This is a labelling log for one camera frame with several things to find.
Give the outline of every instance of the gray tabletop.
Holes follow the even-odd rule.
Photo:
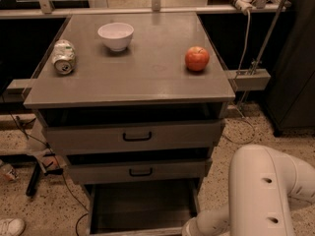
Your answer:
[[[97,35],[100,26],[112,22],[130,24],[135,30],[129,47],[119,53],[103,46]],[[76,69],[59,75],[49,57],[25,101],[28,108],[234,99],[195,13],[74,15],[60,39],[74,44]],[[201,73],[185,67],[185,53],[194,45],[205,47],[211,55]]]

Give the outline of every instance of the plastic bottle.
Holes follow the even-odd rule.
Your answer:
[[[6,163],[1,159],[0,159],[0,171],[8,181],[15,181],[18,179],[18,174],[17,174],[16,169],[10,163]]]

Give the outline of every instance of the drawer handle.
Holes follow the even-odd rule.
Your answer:
[[[148,141],[149,139],[152,138],[152,132],[149,131],[148,135],[142,138],[127,138],[127,134],[124,133],[122,135],[122,138],[125,142],[142,142],[142,141]]]
[[[133,172],[132,169],[129,169],[129,175],[132,177],[148,177],[152,175],[152,173],[154,173],[154,170],[152,168],[150,168],[148,173],[136,173],[136,172]]]

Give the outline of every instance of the can lid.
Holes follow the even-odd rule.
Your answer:
[[[67,75],[72,71],[72,65],[70,64],[69,61],[67,60],[57,60],[54,64],[56,70],[58,73],[63,74],[63,75]]]

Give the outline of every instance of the drawer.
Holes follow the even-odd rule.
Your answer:
[[[221,137],[221,120],[82,126],[46,129],[45,136],[59,154],[204,148]]]
[[[141,182],[164,179],[203,179],[211,167],[210,159],[101,163],[69,166],[76,184]]]
[[[88,235],[181,235],[196,196],[189,180],[94,185]]]

